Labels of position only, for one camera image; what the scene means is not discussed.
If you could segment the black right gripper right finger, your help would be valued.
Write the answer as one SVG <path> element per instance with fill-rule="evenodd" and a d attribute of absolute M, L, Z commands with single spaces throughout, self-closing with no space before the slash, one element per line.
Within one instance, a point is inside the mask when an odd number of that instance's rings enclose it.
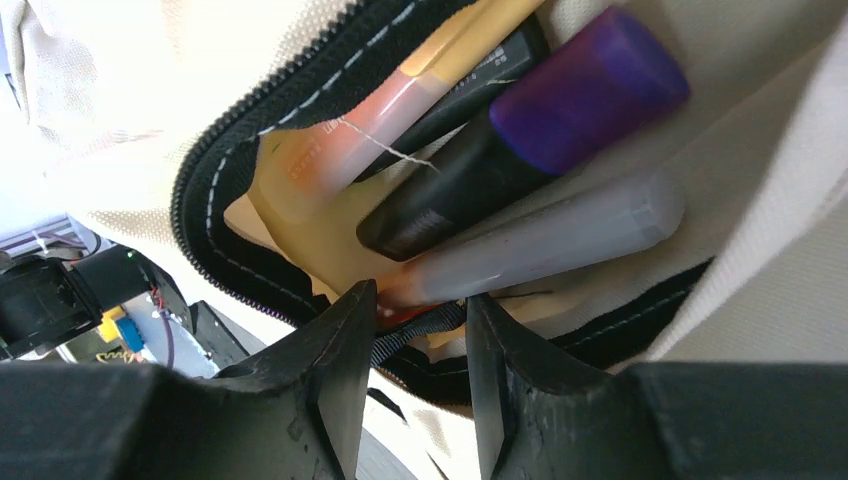
<path fill-rule="evenodd" d="M 612 479 L 610 375 L 522 326 L 487 295 L 469 299 L 468 369 L 484 479 Z"/>

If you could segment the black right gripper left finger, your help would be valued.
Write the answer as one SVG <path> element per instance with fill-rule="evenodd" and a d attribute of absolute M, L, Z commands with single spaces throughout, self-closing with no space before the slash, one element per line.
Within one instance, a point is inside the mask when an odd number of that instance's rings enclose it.
<path fill-rule="evenodd" d="M 375 335 L 376 284 L 222 370 L 213 458 L 232 479 L 352 479 Z"/>

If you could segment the cream canvas backpack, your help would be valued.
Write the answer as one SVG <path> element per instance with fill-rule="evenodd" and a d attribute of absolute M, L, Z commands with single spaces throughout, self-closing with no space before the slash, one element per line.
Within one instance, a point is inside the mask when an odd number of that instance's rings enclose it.
<path fill-rule="evenodd" d="M 496 98 L 414 154 L 386 148 L 301 223 L 252 195 L 269 134 L 345 115 L 475 2 L 2 3 L 1 85 L 34 146 L 2 153 L 2 210 L 24 205 L 23 170 L 38 165 L 60 210 L 167 272 L 243 351 L 211 378 L 1 359 L 3 478 L 232 479 L 213 458 L 227 393 L 215 377 L 366 280 L 361 436 L 413 475 L 484 479 L 466 323 L 469 299 L 487 295 L 611 376 L 612 479 L 846 477 L 843 1 L 536 1 L 548 56 L 605 9 L 627 10 L 679 63 L 689 98 L 403 262 L 363 247 L 358 224 Z M 439 304 L 378 304 L 379 282 L 430 251 L 653 170 L 685 212 L 645 251 Z"/>

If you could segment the salmon grey highlighter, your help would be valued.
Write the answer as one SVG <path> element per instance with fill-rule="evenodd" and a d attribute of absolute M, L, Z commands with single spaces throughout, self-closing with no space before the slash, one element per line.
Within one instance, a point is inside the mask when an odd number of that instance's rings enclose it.
<path fill-rule="evenodd" d="M 379 282 L 378 304 L 439 304 L 642 252 L 669 238 L 684 212 L 665 172 L 625 176 L 416 258 Z"/>

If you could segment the purple black highlighter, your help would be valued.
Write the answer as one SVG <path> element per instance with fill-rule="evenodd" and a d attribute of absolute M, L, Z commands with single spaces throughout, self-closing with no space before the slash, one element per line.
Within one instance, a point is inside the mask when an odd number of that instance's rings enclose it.
<path fill-rule="evenodd" d="M 367 214 L 359 243 L 403 262 L 567 174 L 682 105 L 673 55 L 611 6 L 519 78 Z"/>

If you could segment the green black highlighter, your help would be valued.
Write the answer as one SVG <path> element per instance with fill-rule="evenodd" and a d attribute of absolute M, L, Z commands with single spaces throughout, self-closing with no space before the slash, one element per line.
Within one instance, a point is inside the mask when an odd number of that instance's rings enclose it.
<path fill-rule="evenodd" d="M 404 132 L 391 147 L 411 155 L 466 124 L 509 84 L 550 54 L 535 14 L 525 19 L 472 71 Z"/>

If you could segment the light orange highlighter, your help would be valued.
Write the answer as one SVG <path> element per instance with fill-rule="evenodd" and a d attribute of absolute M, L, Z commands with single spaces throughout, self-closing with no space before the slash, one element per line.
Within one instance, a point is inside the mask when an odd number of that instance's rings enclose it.
<path fill-rule="evenodd" d="M 477 1 L 436 29 L 345 115 L 263 141 L 252 195 L 301 223 L 335 199 L 522 21 L 536 1 Z"/>

